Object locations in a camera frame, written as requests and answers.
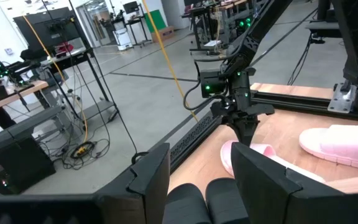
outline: pink slide sandal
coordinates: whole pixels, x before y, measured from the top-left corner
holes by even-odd
[[[226,169],[226,171],[234,176],[233,174],[233,168],[231,165],[231,144],[233,142],[237,142],[237,141],[227,141],[223,144],[222,148],[221,148],[221,160],[223,163],[224,168]],[[320,177],[319,175],[316,175],[312,172],[309,172],[307,170],[302,169],[301,167],[298,167],[292,163],[289,163],[285,160],[283,160],[282,158],[276,156],[276,152],[274,151],[273,147],[269,144],[251,144],[250,148],[271,158],[272,160],[276,161],[277,163],[290,168],[291,170],[297,171],[298,173],[305,175],[313,180],[316,180],[318,182],[325,182],[325,180]]]
[[[299,135],[299,144],[306,152],[320,159],[358,168],[356,125],[307,129]]]

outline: gray floor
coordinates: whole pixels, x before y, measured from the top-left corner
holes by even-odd
[[[279,18],[277,24],[259,47],[257,58],[272,44],[286,34],[296,21],[302,20],[317,6],[314,3],[305,3],[304,0],[294,1],[285,13]],[[305,29],[304,22],[292,32],[283,42],[277,45],[269,54],[259,61],[255,68],[257,73],[251,78],[253,82],[287,84],[293,68],[305,49],[309,31]],[[189,35],[188,29],[179,30],[175,37],[164,42],[172,67],[178,78],[196,79],[196,69],[192,57],[206,57],[204,53],[190,55],[188,49],[194,47],[190,42],[194,40]],[[325,39],[324,45],[312,45],[305,66],[294,85],[318,86],[331,88],[340,82],[342,69],[346,60],[346,52],[340,45],[341,39]],[[102,73],[109,89],[116,101],[122,118],[131,133],[138,151],[146,151],[157,141],[164,137],[170,130],[181,123],[190,115],[182,106],[182,98],[173,80],[159,44],[148,44],[144,48],[118,52],[115,47],[101,47],[95,49]],[[219,63],[201,63],[200,68],[216,68]],[[102,96],[95,78],[89,66],[85,63],[79,65],[79,69],[85,77],[88,86],[99,101]],[[82,90],[83,107],[93,105],[89,91],[84,86],[83,80],[75,78],[79,75],[72,69],[66,70],[70,79],[67,81],[69,88],[74,88],[76,94]],[[184,91],[187,91],[194,82],[180,81]],[[194,91],[189,97],[190,105],[202,101],[199,90]],[[11,105],[15,109],[25,113],[20,103]],[[41,110],[39,103],[30,105],[31,113]],[[26,115],[6,108],[16,121],[26,118]],[[208,111],[204,109],[198,115],[202,117]],[[192,119],[179,132],[172,136],[168,142],[175,144],[195,121]],[[100,117],[89,120],[89,134],[102,125]],[[57,173],[44,179],[31,187],[25,194],[77,194],[90,193],[98,190],[123,171],[129,164],[135,150],[126,134],[120,119],[116,118],[107,124],[111,138],[109,152],[102,158],[80,170],[66,170],[60,162],[57,162]],[[95,132],[93,141],[108,136],[104,128]],[[62,144],[64,139],[54,142]],[[101,150],[106,145],[100,142],[96,148]]]

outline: green panel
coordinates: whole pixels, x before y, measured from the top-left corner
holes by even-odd
[[[151,14],[151,16],[152,16],[152,18],[154,20],[154,24],[155,24],[155,26],[156,26],[156,28],[158,30],[166,28],[164,20],[162,19],[161,13],[160,13],[160,11],[158,9],[154,10],[154,11],[151,11],[150,14]],[[148,14],[146,14],[145,20],[146,20],[147,27],[149,28],[149,31],[151,33],[153,33],[154,29],[153,29],[152,23],[150,22]]]

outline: monitor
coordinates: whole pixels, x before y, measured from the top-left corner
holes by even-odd
[[[139,5],[135,1],[124,4],[123,6],[127,14],[139,11]]]
[[[74,23],[66,21],[72,15],[73,13],[67,7],[64,7],[48,12],[29,14],[26,15],[26,18],[40,37],[44,46],[52,51],[56,45],[80,37]],[[26,39],[29,45],[29,50],[34,52],[34,55],[36,56],[46,55],[37,37],[23,16],[15,17],[13,20]]]

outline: metal bracket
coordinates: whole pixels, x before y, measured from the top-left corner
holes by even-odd
[[[328,111],[337,113],[349,113],[351,111],[353,102],[356,98],[357,87],[351,85],[350,90],[346,91],[343,86],[343,83],[338,83],[335,88],[334,96],[328,105]]]

